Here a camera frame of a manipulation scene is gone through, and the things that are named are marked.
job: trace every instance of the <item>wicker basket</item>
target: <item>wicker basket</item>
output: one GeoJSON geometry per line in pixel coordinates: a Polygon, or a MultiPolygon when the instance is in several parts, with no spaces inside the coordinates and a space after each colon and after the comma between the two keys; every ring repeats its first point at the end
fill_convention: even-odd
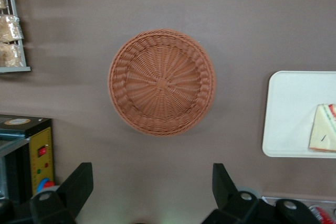
{"type": "Polygon", "coordinates": [[[209,110],[215,73],[205,50],[178,31],[145,31],[116,54],[109,73],[120,116],[145,134],[171,136],[195,126],[209,110]]]}

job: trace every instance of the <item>wire shelf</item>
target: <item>wire shelf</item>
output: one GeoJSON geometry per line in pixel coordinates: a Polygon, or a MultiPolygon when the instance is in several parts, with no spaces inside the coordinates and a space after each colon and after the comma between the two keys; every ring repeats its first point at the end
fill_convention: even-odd
{"type": "MultiPolygon", "coordinates": [[[[0,13],[18,16],[17,11],[16,11],[15,0],[6,0],[6,2],[7,2],[7,8],[0,10],[0,13]]],[[[22,39],[12,41],[10,42],[10,44],[18,45],[21,56],[22,56],[22,59],[21,59],[22,67],[0,67],[0,73],[31,71],[31,68],[28,67],[26,63],[26,57],[25,57],[25,52],[23,50],[22,39]]]]}

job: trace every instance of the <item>red indicator light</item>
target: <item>red indicator light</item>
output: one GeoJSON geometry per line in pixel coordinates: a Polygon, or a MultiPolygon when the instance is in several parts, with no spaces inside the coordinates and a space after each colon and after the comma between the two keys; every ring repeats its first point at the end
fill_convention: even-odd
{"type": "Polygon", "coordinates": [[[47,153],[47,148],[45,146],[39,148],[37,150],[38,157],[41,157],[47,153]]]}

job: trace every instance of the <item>white tray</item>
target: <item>white tray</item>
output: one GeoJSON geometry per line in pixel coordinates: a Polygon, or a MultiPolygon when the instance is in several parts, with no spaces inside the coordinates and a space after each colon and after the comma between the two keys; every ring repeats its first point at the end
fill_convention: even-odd
{"type": "Polygon", "coordinates": [[[269,81],[263,151],[270,157],[336,158],[308,149],[316,107],[336,103],[336,72],[280,71],[269,81]]]}

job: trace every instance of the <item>plastic bag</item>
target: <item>plastic bag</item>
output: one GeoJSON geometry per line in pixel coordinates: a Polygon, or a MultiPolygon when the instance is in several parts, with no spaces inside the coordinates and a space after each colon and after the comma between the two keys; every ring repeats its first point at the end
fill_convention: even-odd
{"type": "Polygon", "coordinates": [[[6,8],[7,8],[6,0],[0,0],[0,9],[6,9],[6,8]]]}
{"type": "Polygon", "coordinates": [[[23,39],[19,21],[14,15],[0,14],[0,42],[23,39]]]}
{"type": "Polygon", "coordinates": [[[17,44],[0,43],[0,67],[23,67],[22,54],[17,44]]]}

